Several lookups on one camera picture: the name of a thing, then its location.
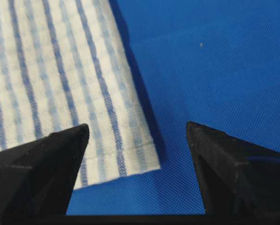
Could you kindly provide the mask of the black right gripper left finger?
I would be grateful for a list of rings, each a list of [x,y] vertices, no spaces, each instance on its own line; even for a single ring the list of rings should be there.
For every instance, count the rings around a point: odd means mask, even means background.
[[[65,218],[88,141],[81,124],[0,151],[0,225]]]

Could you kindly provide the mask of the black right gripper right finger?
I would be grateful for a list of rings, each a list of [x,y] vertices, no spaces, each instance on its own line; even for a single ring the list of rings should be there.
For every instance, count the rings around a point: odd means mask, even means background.
[[[280,225],[280,153],[189,121],[186,138],[207,215]]]

